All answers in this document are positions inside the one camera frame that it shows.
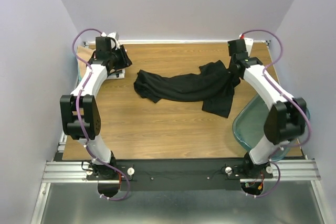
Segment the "black t shirt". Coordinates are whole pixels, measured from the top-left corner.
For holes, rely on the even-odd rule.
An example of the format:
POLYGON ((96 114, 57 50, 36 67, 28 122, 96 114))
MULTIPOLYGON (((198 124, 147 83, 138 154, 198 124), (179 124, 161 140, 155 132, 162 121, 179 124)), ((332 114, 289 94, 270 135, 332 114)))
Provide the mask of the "black t shirt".
POLYGON ((154 103, 161 99, 202 101, 203 111, 228 118, 240 79, 220 60, 200 66, 199 70, 199 74, 189 73, 170 78, 140 70, 134 82, 134 90, 140 97, 154 103))

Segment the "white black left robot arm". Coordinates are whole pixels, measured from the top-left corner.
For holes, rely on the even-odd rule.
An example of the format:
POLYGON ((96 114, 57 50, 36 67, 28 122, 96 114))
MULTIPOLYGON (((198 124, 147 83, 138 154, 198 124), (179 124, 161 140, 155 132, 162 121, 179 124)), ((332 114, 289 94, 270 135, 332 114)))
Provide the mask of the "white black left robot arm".
POLYGON ((131 66, 132 61, 115 34, 96 37, 95 46, 89 60, 75 55, 86 66, 86 71, 71 94, 61 96, 61 120, 64 133, 84 147, 91 162, 99 166, 98 173, 104 179, 112 179, 116 173, 120 177, 123 174, 116 167, 113 152, 102 139, 96 96, 112 72, 131 66))

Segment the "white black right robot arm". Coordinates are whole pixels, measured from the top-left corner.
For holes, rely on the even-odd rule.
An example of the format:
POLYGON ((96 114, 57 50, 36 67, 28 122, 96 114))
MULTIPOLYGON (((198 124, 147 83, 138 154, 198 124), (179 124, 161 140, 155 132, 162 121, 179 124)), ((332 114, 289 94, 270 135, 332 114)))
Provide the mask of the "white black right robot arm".
POLYGON ((307 104, 285 91, 267 72, 257 57, 251 57, 252 39, 240 38, 228 42, 229 70, 245 80, 263 99, 268 108, 264 134, 257 145, 244 156, 242 173, 255 177, 282 147, 301 136, 308 125, 307 104))

